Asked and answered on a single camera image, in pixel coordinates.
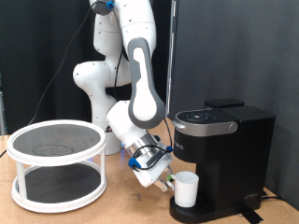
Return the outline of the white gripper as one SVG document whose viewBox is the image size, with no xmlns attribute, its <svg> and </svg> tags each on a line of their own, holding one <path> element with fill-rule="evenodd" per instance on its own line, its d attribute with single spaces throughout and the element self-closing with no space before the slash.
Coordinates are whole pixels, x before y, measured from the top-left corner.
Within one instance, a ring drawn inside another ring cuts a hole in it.
<svg viewBox="0 0 299 224">
<path fill-rule="evenodd" d="M 132 146 L 132 170 L 143 187 L 154 184 L 162 192 L 167 191 L 168 187 L 174 187 L 174 175 L 170 168 L 172 151 L 171 147 L 166 147 L 163 143 Z M 167 174 L 167 185 L 161 179 L 163 172 Z"/>
</svg>

